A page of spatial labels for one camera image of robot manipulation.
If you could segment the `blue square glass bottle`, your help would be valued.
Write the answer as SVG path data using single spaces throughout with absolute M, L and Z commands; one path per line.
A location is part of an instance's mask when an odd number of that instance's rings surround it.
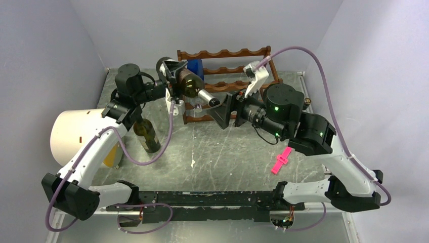
M 204 68 L 201 59 L 188 59 L 187 68 L 204 80 Z

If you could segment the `labelled green wine bottle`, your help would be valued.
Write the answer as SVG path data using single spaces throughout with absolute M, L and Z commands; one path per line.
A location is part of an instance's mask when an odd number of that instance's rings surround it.
M 160 58 L 156 63 L 156 70 L 159 77 L 159 66 L 160 60 L 174 60 L 170 57 Z M 221 104 L 220 100 L 214 97 L 210 92 L 205 89 L 204 81 L 191 72 L 187 67 L 185 67 L 180 73 L 180 81 L 182 94 L 171 94 L 175 98 L 180 98 L 185 96 L 188 98 L 199 98 L 202 101 L 206 102 L 210 107 L 216 107 Z

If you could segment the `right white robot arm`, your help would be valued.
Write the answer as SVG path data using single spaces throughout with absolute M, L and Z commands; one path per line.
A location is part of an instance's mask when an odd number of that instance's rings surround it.
M 235 112 L 236 127 L 250 123 L 277 141 L 287 141 L 294 151 L 331 171 L 329 178 L 316 182 L 279 182 L 273 196 L 276 208 L 327 202 L 350 213 L 379 209 L 381 195 L 376 186 L 382 182 L 382 171 L 366 169 L 347 155 L 335 127 L 325 117 L 305 112 L 304 106 L 302 92 L 286 84 L 273 84 L 264 91 L 262 100 L 254 95 L 245 97 L 239 91 L 229 92 L 208 114 L 225 129 Z

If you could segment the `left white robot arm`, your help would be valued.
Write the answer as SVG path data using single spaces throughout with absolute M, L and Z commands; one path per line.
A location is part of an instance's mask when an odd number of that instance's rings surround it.
M 142 118 L 142 104 L 166 98 L 169 109 L 178 102 L 179 74 L 186 61 L 161 58 L 156 64 L 158 79 L 144 82 L 146 73 L 132 63 L 119 67 L 116 89 L 95 120 L 91 138 L 58 173 L 46 174 L 42 187 L 49 210 L 59 209 L 78 220 L 88 219 L 98 208 L 119 205 L 132 211 L 140 204 L 139 189 L 130 182 L 93 187 L 92 180 L 111 149 Z

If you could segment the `wooden wine rack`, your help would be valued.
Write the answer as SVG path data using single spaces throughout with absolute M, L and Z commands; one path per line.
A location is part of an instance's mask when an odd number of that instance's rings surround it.
M 217 53 L 210 53 L 207 50 L 202 50 L 196 54 L 190 54 L 185 51 L 178 50 L 177 57 L 180 61 L 183 60 L 193 60 L 193 59 L 213 59 L 213 58 L 235 58 L 235 57 L 267 57 L 271 54 L 271 47 L 266 46 L 262 47 L 257 51 L 250 51 L 247 48 L 241 49 L 238 52 L 231 52 L 227 49 L 220 50 Z M 268 88 L 269 85 L 273 84 L 282 84 L 283 79 L 281 79 L 277 73 L 277 69 L 275 67 L 274 61 L 270 60 L 268 65 L 271 69 L 271 74 L 273 76 L 272 81 L 268 81 L 266 84 L 263 84 L 259 89 L 260 94 L 263 94 L 264 90 Z M 244 66 L 238 66 L 235 68 L 227 68 L 225 66 L 219 67 L 217 69 L 209 69 L 203 68 L 204 77 L 210 75 L 217 74 L 236 74 L 243 73 Z M 243 79 L 238 79 L 232 83 L 226 82 L 217 82 L 215 84 L 205 84 L 205 89 L 210 93 L 221 93 L 221 92 L 229 92 L 229 91 L 239 91 L 241 89 L 246 88 L 247 82 Z M 187 113 L 183 114 L 183 123 L 186 125 L 188 123 L 196 123 L 196 122 L 207 122 L 211 121 L 212 118 L 209 115 L 204 115 L 202 117 L 193 117 Z

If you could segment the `dark green wine bottle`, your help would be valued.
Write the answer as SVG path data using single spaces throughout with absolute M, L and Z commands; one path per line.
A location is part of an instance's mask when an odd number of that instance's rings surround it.
M 143 118 L 140 121 L 135 122 L 133 125 L 133 131 L 147 153 L 152 154 L 160 150 L 161 145 L 150 120 Z

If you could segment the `clear square liquor bottle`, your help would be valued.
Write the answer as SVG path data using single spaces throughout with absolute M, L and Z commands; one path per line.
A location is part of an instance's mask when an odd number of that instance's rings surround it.
M 304 99 L 304 106 L 306 106 L 306 107 L 308 107 L 308 106 L 310 106 L 311 105 L 311 99 L 310 98 L 305 98 Z

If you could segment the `pink plastic clip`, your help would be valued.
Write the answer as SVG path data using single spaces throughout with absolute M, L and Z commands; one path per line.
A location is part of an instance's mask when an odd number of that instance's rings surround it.
M 284 151 L 281 154 L 277 155 L 276 163 L 272 167 L 271 173 L 273 173 L 274 175 L 277 175 L 279 173 L 281 168 L 288 163 L 288 157 L 291 154 L 291 152 L 292 152 L 292 148 L 288 146 L 284 149 Z

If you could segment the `white orange cylinder drum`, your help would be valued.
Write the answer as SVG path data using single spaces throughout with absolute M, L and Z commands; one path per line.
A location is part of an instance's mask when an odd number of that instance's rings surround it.
M 50 136 L 51 152 L 58 164 L 65 166 L 101 129 L 117 124 L 115 119 L 102 118 L 102 111 L 69 110 L 59 114 Z

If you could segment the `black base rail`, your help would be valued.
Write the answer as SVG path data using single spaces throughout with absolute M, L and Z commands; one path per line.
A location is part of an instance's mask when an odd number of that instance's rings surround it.
M 71 186 L 46 191 L 53 206 L 79 220 L 87 220 L 97 209 L 105 208 L 121 216 L 135 212 L 141 223 L 165 221 L 253 220 L 270 222 L 272 214 L 303 211 L 305 203 L 291 205 L 272 191 L 140 191 L 122 183 L 107 188 L 82 189 Z

